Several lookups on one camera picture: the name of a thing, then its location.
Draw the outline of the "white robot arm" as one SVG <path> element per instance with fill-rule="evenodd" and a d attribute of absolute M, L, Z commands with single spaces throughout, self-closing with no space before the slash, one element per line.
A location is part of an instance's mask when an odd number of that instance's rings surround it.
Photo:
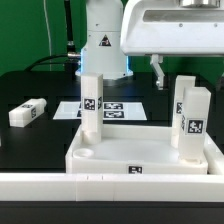
<path fill-rule="evenodd" d="M 131 76 L 128 58 L 148 56 L 165 86 L 165 56 L 224 56 L 224 0 L 86 0 L 87 41 L 79 76 Z"/>

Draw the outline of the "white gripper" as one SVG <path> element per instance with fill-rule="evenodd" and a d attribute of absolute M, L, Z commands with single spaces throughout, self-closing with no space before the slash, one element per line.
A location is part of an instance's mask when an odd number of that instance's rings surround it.
<path fill-rule="evenodd" d="M 160 55 L 224 55 L 224 0 L 129 0 L 120 46 L 126 55 L 152 55 L 162 90 Z"/>

